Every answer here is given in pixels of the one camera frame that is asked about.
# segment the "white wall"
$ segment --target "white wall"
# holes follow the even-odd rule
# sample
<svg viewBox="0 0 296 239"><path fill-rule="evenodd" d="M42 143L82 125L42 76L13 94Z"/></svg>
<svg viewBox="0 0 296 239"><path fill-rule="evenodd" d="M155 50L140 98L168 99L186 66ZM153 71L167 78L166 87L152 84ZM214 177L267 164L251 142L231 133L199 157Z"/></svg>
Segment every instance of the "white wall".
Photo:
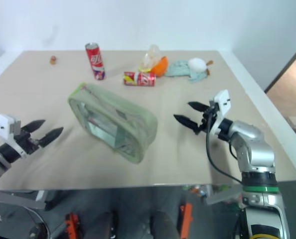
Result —
<svg viewBox="0 0 296 239"><path fill-rule="evenodd" d="M266 89L296 53L296 0L249 4L233 52Z"/></svg>
<svg viewBox="0 0 296 239"><path fill-rule="evenodd" d="M90 41L102 49L147 49L152 43L163 50L234 49L264 88L296 50L296 0L262 2L0 0L0 49L84 49ZM289 32L292 41L285 40ZM276 39L283 45L277 59L267 51Z"/></svg>

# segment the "red soda can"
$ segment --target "red soda can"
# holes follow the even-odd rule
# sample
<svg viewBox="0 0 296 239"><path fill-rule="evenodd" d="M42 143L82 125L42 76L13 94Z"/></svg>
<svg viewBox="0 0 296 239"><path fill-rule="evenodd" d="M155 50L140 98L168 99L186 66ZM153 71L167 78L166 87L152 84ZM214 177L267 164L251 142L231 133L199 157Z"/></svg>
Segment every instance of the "red soda can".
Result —
<svg viewBox="0 0 296 239"><path fill-rule="evenodd" d="M154 86L154 73L124 72L124 84L127 86Z"/></svg>
<svg viewBox="0 0 296 239"><path fill-rule="evenodd" d="M89 58L90 65L97 80L103 80L105 77L105 69L97 43L88 43L85 49Z"/></svg>

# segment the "doorway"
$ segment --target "doorway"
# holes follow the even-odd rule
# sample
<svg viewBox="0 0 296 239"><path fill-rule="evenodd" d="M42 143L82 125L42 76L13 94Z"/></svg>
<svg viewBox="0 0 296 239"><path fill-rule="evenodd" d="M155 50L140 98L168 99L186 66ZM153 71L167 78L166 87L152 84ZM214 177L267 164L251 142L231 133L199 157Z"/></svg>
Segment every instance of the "doorway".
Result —
<svg viewBox="0 0 296 239"><path fill-rule="evenodd" d="M296 132L296 55L267 88L266 93Z"/></svg>

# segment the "table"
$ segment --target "table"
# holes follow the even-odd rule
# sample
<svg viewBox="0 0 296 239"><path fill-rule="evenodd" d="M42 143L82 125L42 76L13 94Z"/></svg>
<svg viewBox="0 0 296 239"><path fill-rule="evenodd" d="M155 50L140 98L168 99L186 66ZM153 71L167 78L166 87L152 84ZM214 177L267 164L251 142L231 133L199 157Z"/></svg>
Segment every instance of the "table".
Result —
<svg viewBox="0 0 296 239"><path fill-rule="evenodd" d="M260 113L216 51L166 51L169 62L200 57L213 60L211 75L192 84L187 77L157 79L155 87L124 86L124 71L136 70L143 51L103 51L106 79L96 81L85 51L27 51L0 76L0 113L14 115L22 125L46 119L33 133L41 138L50 129L64 127L62 135L27 159L20 159L0 179L0 190L90 189L151 185L232 183L211 168L205 151L205 134L179 124L173 114L200 121L201 114L189 101L208 103L217 92L228 89L231 120L254 124L265 133L275 151L277 179L296 180L296 169ZM51 55L57 57L50 65ZM87 134L72 113L67 98L81 83L98 84L149 109L158 119L155 141L144 160L136 165ZM211 140L213 159L219 168L241 178L228 144Z"/></svg>

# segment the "can lying on its side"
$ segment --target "can lying on its side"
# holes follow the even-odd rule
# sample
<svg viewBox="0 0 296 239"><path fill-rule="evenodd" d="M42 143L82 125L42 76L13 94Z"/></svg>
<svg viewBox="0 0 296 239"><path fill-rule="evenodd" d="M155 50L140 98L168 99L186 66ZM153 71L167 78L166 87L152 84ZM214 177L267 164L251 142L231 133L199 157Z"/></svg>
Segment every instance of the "can lying on its side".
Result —
<svg viewBox="0 0 296 239"><path fill-rule="evenodd" d="M156 75L143 72L124 72L124 84L127 86L154 86Z"/></svg>

